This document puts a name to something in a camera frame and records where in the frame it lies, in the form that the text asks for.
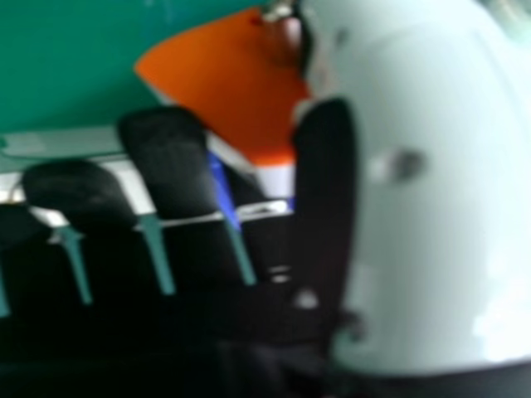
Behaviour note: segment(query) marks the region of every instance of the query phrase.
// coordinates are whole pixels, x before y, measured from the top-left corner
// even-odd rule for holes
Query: orange triangular piece
[[[307,89],[295,65],[271,54],[259,16],[252,8],[176,35],[145,54],[136,71],[266,167],[293,163],[292,113]]]

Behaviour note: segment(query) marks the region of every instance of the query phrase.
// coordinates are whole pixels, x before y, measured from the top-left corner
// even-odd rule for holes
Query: orange paper
[[[174,36],[150,50],[137,73],[257,167],[294,162],[294,106],[308,95],[257,8]]]

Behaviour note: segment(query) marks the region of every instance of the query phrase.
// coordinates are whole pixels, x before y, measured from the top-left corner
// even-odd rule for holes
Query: teal strip
[[[155,214],[146,214],[140,216],[139,219],[142,232],[144,233],[144,239],[148,244],[151,260],[155,267],[155,274],[157,275],[160,290],[162,294],[167,296],[175,294],[177,293],[177,288],[169,268],[160,221]]]
[[[240,265],[243,281],[247,286],[252,286],[253,284],[256,284],[256,274],[252,268],[251,259],[247,254],[246,246],[241,238],[241,233],[234,228],[227,218],[225,218],[224,223],[231,238],[232,247],[234,247],[238,264]]]
[[[94,300],[90,291],[89,279],[85,272],[85,261],[81,254],[80,234],[70,226],[58,228],[57,232],[61,237],[61,243],[70,259],[77,288],[80,292],[81,302],[84,305],[91,305]]]
[[[11,315],[11,309],[3,285],[2,263],[0,263],[0,318],[6,318],[9,315]]]

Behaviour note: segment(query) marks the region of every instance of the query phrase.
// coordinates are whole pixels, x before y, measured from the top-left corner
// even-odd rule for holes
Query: green table
[[[119,153],[110,126],[156,105],[133,73],[152,45],[257,0],[2,0],[0,173]]]

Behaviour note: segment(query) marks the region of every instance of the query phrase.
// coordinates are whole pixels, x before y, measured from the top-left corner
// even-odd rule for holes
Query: green background
[[[1,0],[0,133],[112,124],[154,105],[133,73],[146,50],[258,3]]]

